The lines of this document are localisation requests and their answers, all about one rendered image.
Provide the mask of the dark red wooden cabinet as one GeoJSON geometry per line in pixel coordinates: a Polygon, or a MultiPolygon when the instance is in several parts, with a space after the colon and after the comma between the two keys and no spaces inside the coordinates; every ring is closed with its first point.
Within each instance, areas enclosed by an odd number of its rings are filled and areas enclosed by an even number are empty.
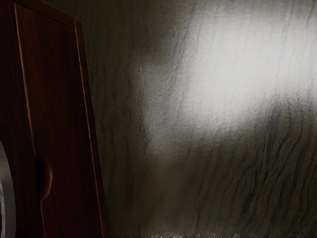
{"type": "Polygon", "coordinates": [[[0,0],[0,141],[15,238],[109,238],[80,21],[0,0]]]}

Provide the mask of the grey round plate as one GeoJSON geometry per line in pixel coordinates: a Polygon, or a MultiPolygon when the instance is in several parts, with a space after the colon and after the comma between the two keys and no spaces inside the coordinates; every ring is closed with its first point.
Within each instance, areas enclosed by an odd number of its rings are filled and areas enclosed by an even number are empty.
{"type": "Polygon", "coordinates": [[[0,141],[0,213],[2,217],[1,238],[15,238],[16,207],[13,182],[7,156],[0,141]]]}

